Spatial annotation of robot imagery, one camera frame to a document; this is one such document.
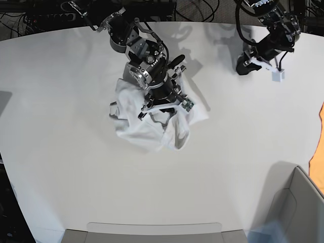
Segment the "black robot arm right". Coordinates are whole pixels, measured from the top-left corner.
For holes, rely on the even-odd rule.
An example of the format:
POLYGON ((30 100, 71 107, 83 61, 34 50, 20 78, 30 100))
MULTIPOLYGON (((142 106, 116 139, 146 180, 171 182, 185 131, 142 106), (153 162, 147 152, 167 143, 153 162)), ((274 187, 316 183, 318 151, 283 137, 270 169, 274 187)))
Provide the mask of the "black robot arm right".
POLYGON ((186 69, 182 62, 185 55, 170 60, 170 52, 162 39, 146 23, 140 24, 137 17, 129 17, 125 8, 111 13, 94 27, 88 18, 88 10, 83 1, 68 1, 93 31, 106 30, 110 45, 118 53, 124 53, 129 62, 126 69, 138 86, 144 91, 144 103, 140 106, 138 118, 156 110, 175 113, 176 108, 188 113, 194 103, 183 91, 180 81, 186 69))

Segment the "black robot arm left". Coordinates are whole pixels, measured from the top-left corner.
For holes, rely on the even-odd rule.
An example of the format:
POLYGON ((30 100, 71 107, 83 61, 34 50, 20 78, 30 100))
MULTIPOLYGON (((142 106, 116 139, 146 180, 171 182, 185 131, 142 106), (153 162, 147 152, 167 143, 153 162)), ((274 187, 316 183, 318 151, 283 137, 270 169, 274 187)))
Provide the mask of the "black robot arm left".
POLYGON ((247 45, 236 63, 236 72, 247 75, 265 68, 282 76, 282 60, 287 53, 294 52, 301 29, 293 14, 287 12, 279 1, 235 1, 236 30, 247 45), (257 18, 269 31, 261 41, 244 37, 240 24, 240 11, 257 18))

